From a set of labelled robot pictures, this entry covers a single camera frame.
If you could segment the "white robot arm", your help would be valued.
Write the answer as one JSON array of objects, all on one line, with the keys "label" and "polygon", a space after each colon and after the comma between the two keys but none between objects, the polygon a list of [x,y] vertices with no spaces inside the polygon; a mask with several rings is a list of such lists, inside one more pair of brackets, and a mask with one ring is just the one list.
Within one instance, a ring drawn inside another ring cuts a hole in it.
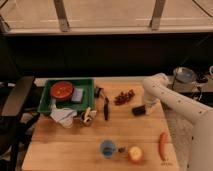
[{"label": "white robot arm", "polygon": [[213,107],[172,91],[168,83],[164,73],[144,78],[145,104],[151,107],[161,100],[191,122],[194,127],[187,171],[213,171]]}]

